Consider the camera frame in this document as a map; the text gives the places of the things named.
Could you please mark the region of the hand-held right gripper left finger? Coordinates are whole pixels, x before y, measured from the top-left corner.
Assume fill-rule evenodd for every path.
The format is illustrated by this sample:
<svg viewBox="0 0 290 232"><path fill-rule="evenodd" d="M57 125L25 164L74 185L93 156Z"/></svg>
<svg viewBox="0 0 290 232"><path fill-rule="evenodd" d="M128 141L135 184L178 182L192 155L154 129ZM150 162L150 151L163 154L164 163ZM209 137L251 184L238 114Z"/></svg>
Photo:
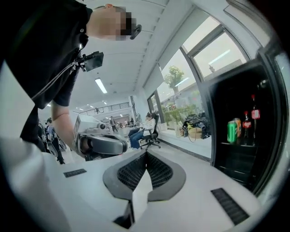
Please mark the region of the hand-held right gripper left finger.
<svg viewBox="0 0 290 232"><path fill-rule="evenodd" d="M125 213L128 201L112 196L103 183L107 168L134 155L60 165L44 155L50 190L67 216L72 232L124 232L114 220Z"/></svg>

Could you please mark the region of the person's left hand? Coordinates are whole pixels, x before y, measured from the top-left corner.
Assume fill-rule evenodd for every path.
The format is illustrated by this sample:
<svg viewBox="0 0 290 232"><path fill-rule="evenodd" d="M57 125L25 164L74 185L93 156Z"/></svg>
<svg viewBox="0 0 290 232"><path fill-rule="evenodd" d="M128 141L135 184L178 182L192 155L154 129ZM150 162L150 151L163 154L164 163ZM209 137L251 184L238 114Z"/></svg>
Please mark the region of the person's left hand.
<svg viewBox="0 0 290 232"><path fill-rule="evenodd" d="M88 150L90 150L91 149L90 140L86 137L82 137L80 148L83 153L86 153Z"/></svg>

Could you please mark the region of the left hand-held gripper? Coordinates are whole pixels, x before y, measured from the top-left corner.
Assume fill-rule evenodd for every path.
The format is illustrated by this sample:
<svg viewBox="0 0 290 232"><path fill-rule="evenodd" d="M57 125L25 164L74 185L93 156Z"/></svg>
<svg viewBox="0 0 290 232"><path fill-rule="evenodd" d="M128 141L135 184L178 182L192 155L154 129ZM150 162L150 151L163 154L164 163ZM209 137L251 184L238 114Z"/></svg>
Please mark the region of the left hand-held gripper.
<svg viewBox="0 0 290 232"><path fill-rule="evenodd" d="M90 140L91 149L81 151L81 138ZM123 154L128 149L125 137L113 134L100 120L86 115L78 115L74 126L74 145L78 154L86 161L105 159Z"/></svg>

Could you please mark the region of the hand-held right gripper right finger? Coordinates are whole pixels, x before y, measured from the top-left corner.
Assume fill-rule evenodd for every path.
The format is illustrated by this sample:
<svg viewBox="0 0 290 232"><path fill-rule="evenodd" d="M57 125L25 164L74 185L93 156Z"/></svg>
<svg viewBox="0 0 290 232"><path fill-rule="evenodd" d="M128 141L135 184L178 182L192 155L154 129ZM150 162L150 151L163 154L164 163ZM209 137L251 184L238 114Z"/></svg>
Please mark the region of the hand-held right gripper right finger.
<svg viewBox="0 0 290 232"><path fill-rule="evenodd" d="M208 162L190 155L158 151L186 173L183 188L168 201L149 202L135 223L136 232L223 232L234 226L212 190L224 189L241 208L253 215L259 200L245 187Z"/></svg>

